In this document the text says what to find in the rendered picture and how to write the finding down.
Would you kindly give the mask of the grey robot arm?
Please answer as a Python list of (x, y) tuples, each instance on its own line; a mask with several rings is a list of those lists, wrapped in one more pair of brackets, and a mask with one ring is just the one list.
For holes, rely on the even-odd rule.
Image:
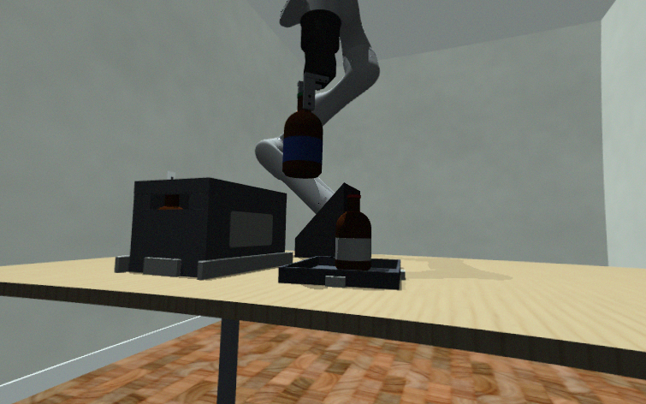
[[(376, 54), (364, 33), (358, 0), (340, 0), (340, 40), (345, 75), (327, 92), (315, 94), (315, 114), (324, 126), (335, 114), (368, 90), (377, 81), (380, 69)], [(300, 179), (282, 172), (284, 133), (277, 138), (261, 140), (255, 154), (260, 164), (276, 179), (283, 181), (316, 214), (334, 192), (318, 177)]]

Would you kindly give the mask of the grey bottle crate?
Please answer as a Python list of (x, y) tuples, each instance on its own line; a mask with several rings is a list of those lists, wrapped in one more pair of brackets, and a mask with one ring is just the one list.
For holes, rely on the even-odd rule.
[[(158, 210), (165, 195), (179, 207)], [(181, 276), (197, 277), (198, 261), (284, 253), (285, 193), (215, 178), (135, 181), (128, 272), (144, 258), (181, 259)]]

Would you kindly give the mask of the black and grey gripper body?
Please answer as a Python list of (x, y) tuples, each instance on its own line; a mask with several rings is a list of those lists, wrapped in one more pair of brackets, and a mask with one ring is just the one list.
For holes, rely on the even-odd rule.
[(340, 0), (287, 0), (280, 25), (301, 25), (301, 49), (305, 53), (304, 73), (328, 76), (324, 89), (336, 77), (335, 53), (340, 48)]

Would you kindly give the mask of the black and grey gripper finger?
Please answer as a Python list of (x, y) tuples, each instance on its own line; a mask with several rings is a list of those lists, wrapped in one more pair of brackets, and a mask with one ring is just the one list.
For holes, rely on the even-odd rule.
[[(304, 81), (299, 80), (298, 82), (298, 93), (303, 92), (303, 86), (304, 86)], [(316, 84), (316, 90), (320, 91), (322, 89), (322, 85)]]
[(303, 86), (303, 104), (302, 109), (314, 110), (315, 109), (315, 90), (316, 81), (327, 83), (328, 76), (319, 74), (304, 73), (304, 86)]

